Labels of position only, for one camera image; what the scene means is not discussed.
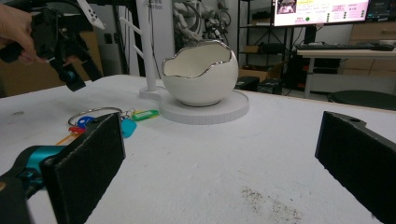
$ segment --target table surface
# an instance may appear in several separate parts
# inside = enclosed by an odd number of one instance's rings
[[[0,99],[0,174],[24,149],[54,146],[67,120],[101,106],[158,109],[145,79],[119,75]],[[244,92],[247,114],[216,125],[159,116],[137,123],[126,159],[87,223],[379,223],[315,158],[323,111],[367,122],[396,141],[396,113]],[[47,192],[29,201],[35,223],[55,223]]]
[[[297,54],[304,58],[376,58],[376,59],[396,59],[396,49],[393,51],[380,51],[369,49],[313,49],[297,50]]]

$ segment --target chair seat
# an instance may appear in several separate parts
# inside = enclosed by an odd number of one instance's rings
[[[396,110],[396,95],[378,91],[337,91],[330,95],[329,101],[345,105]]]

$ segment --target computer mouse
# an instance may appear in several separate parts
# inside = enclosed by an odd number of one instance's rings
[[[394,48],[395,47],[393,45],[380,44],[380,45],[375,45],[374,47],[371,48],[371,50],[393,51]]]

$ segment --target white stand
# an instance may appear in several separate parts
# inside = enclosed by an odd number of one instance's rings
[[[183,105],[176,100],[165,88],[156,87],[154,75],[154,59],[152,57],[151,32],[149,24],[148,1],[137,0],[138,18],[140,29],[132,23],[120,18],[120,21],[129,25],[135,32],[142,36],[143,52],[134,46],[136,52],[144,58],[146,69],[146,80],[148,86],[140,90],[140,97],[159,102],[160,113],[164,118],[174,122],[186,124],[219,124],[239,119],[248,112],[248,98],[240,91],[232,91],[230,95],[222,99],[216,105],[195,107]]]

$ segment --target keyboard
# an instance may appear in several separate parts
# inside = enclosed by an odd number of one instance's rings
[[[329,45],[329,44],[323,44],[323,45],[306,45],[306,44],[301,44],[301,45],[295,45],[294,47],[297,48],[298,50],[316,50],[316,49],[371,49],[375,45],[373,44],[355,44],[355,45]]]

